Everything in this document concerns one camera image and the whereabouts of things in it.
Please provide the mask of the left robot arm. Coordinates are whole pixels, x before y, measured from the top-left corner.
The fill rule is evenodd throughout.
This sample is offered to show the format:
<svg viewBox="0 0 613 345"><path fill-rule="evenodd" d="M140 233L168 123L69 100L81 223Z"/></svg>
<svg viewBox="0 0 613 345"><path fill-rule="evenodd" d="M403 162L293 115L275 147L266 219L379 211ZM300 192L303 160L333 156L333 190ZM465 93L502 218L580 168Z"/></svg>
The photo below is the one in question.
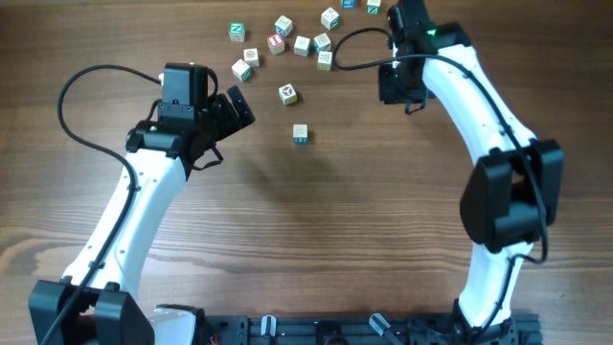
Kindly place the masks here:
<svg viewBox="0 0 613 345"><path fill-rule="evenodd" d="M196 161L217 143L252 125L240 90L218 90L216 73L194 63L169 63L157 84L161 98L131 129L126 154L76 142L117 159L118 185L87 244L56 282L34 285L29 310L39 344L217 344L220 335L201 308L163 304L145 315L136 299L144 263L164 214Z"/></svg>

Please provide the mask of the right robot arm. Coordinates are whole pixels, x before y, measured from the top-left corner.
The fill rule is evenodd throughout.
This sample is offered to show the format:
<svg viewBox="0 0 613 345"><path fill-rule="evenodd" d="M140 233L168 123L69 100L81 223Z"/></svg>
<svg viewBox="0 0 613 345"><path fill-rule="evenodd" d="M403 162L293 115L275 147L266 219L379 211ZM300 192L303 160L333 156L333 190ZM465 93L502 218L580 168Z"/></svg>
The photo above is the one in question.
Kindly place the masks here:
<svg viewBox="0 0 613 345"><path fill-rule="evenodd" d="M521 265L547 259L563 151L513 116L459 24L435 24L421 1L397 2L387 19L393 57L379 69L379 99L404 104L407 114L438 99L473 162L460 203L473 249L453 334L472 344L499 340L511 332L510 299Z"/></svg>

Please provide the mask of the wooden block number 8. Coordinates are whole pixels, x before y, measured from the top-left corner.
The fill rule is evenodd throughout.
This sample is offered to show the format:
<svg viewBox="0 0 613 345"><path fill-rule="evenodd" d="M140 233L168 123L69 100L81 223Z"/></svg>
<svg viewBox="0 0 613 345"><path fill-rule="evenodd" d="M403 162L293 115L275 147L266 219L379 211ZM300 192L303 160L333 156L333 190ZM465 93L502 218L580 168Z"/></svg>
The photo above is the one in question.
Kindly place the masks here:
<svg viewBox="0 0 613 345"><path fill-rule="evenodd" d="M295 124L292 129L293 143L295 145L302 145L308 143L308 128L304 124Z"/></svg>

